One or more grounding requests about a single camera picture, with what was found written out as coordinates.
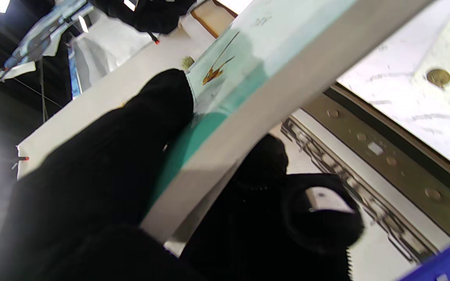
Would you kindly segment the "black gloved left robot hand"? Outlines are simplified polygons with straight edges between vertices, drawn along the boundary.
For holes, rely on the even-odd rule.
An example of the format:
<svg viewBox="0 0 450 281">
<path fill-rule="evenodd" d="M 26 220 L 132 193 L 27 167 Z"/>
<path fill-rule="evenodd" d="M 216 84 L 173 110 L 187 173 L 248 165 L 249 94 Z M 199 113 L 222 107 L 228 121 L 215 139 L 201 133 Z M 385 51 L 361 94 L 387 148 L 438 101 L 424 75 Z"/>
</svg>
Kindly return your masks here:
<svg viewBox="0 0 450 281">
<path fill-rule="evenodd" d="M 194 117 L 184 71 L 151 78 L 18 180 L 0 281 L 350 281 L 359 205 L 334 174 L 288 174 L 284 143 L 248 153 L 179 257 L 140 228 L 166 153 Z"/>
</svg>

